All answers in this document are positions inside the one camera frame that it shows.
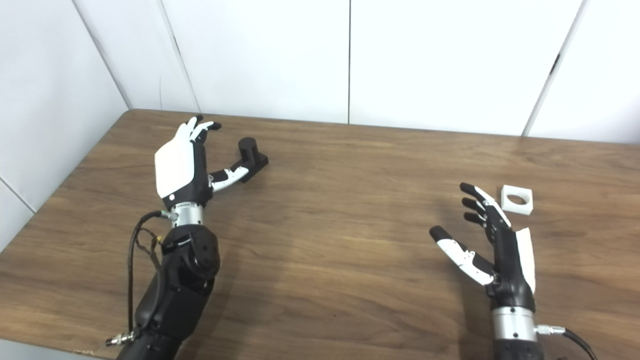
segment white wall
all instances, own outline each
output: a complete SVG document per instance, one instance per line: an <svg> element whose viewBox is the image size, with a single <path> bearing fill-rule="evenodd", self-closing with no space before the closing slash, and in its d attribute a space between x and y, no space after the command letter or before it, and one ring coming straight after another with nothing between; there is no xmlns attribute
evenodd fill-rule
<svg viewBox="0 0 640 360"><path fill-rule="evenodd" d="M640 143L640 2L590 0L529 133Z"/></svg>
<svg viewBox="0 0 640 360"><path fill-rule="evenodd" d="M160 0L76 0L132 108L200 112Z"/></svg>
<svg viewBox="0 0 640 360"><path fill-rule="evenodd" d="M6 187L37 210L127 108L71 1L2 0L0 8L6 243L27 219Z"/></svg>
<svg viewBox="0 0 640 360"><path fill-rule="evenodd" d="M205 113L347 122L349 0L164 0Z"/></svg>
<svg viewBox="0 0 640 360"><path fill-rule="evenodd" d="M580 0L353 0L352 124L520 135Z"/></svg>

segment robotic arm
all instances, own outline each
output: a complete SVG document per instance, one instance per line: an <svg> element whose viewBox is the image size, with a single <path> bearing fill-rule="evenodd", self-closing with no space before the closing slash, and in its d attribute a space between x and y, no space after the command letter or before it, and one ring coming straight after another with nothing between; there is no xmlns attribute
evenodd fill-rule
<svg viewBox="0 0 640 360"><path fill-rule="evenodd" d="M173 139L156 152L156 188L168 211L140 219L129 247L129 332L108 339L124 345L118 360L171 360L191 336L211 295L220 269L218 239L203 225L203 212L213 193L237 181L247 182L268 164L253 138L238 143L241 160L230 168L207 173L204 142L221 125L202 115L180 125ZM161 244L162 262L150 252L156 275L132 315L132 251L142 223L152 217L171 220Z"/></svg>
<svg viewBox="0 0 640 360"><path fill-rule="evenodd" d="M460 190L474 199L462 204L475 212L464 219L479 224L493 245L491 263L456 241L440 226L429 234L451 260L475 282L486 288L493 313L493 353L496 360L542 360L545 358L537 334L562 334L596 357L584 340L564 327L535 325L535 265L529 228L513 231L511 222L496 201L482 189L467 183Z"/></svg>

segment black arm joint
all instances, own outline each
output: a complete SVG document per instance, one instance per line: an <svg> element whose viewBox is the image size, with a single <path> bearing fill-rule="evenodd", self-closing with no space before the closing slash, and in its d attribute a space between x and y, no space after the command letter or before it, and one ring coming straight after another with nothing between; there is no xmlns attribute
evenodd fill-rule
<svg viewBox="0 0 640 360"><path fill-rule="evenodd" d="M494 340L494 360L544 360L542 347L535 341Z"/></svg>

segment wire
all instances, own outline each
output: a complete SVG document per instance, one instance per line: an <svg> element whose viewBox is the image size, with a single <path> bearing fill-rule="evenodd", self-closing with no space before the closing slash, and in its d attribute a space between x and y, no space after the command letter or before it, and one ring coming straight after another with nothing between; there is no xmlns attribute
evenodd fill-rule
<svg viewBox="0 0 640 360"><path fill-rule="evenodd" d="M151 307L151 312L149 313L149 316L145 320L144 325L142 325L142 328L140 328L141 331L148 329L149 325L151 324L151 321L154 319L154 317L156 317L156 313L158 311L158 308L160 307L160 301L162 300L162 295L164 293L165 279L164 279L164 272L160 267L160 260L158 260L158 256L156 255L157 244L158 244L158 238L154 237L151 240L151 251L149 254L149 257L151 258L151 262L153 262L154 267L156 268L156 281L157 281L156 297L154 299L154 305Z"/></svg>
<svg viewBox="0 0 640 360"><path fill-rule="evenodd" d="M575 332L573 332L573 331L571 331L569 329L565 329L564 333L563 333L563 336L571 339L573 342L578 344L578 346L580 346L584 351L587 352L587 354L589 354L589 357L591 358L591 360L598 360L598 358L596 357L596 354L593 353L593 350L591 349L589 344L587 344L587 342L584 341Z"/></svg>
<svg viewBox="0 0 640 360"><path fill-rule="evenodd" d="M133 229L133 233L131 234L131 240L129 242L129 258L127 260L127 273L128 273L128 286L127 286L127 315L129 317L129 332L133 331L133 250L135 248L135 244L138 243L138 234L141 231L142 225L149 219L154 217L160 217L162 215L162 211L151 211L146 215L142 216L136 227Z"/></svg>

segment circular hole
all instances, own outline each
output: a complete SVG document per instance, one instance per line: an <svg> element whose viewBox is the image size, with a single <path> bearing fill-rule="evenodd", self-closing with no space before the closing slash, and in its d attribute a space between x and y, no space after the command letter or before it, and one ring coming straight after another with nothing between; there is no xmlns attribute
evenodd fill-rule
<svg viewBox="0 0 640 360"><path fill-rule="evenodd" d="M507 198L509 198L509 200L516 205L524 205L527 203L525 199L516 195L507 195Z"/></svg>

